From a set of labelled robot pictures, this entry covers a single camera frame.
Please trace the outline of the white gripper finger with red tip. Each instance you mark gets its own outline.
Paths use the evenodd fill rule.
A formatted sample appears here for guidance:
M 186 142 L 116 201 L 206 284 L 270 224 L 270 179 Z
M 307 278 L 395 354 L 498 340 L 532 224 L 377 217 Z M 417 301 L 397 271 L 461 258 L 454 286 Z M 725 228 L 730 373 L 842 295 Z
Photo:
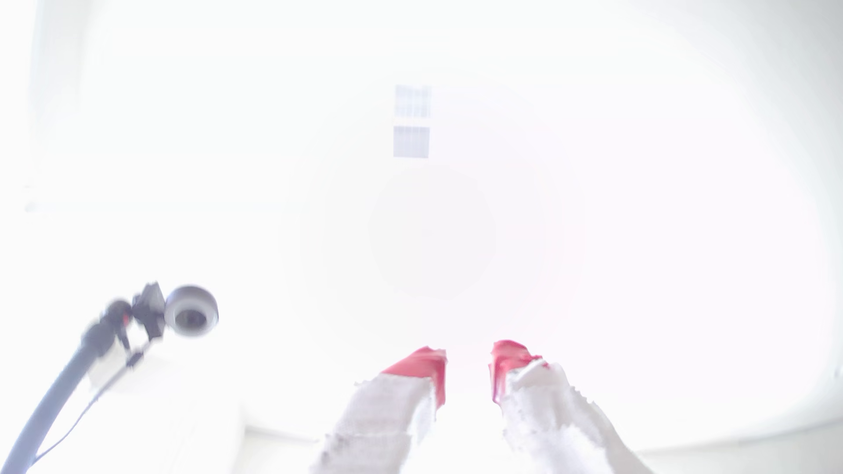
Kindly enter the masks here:
M 445 404 L 448 359 L 419 348 L 359 384 L 321 444 L 312 473 L 401 473 Z
M 531 473 L 652 473 L 594 402 L 548 363 L 512 340 L 490 351 L 492 401 L 503 435 Z

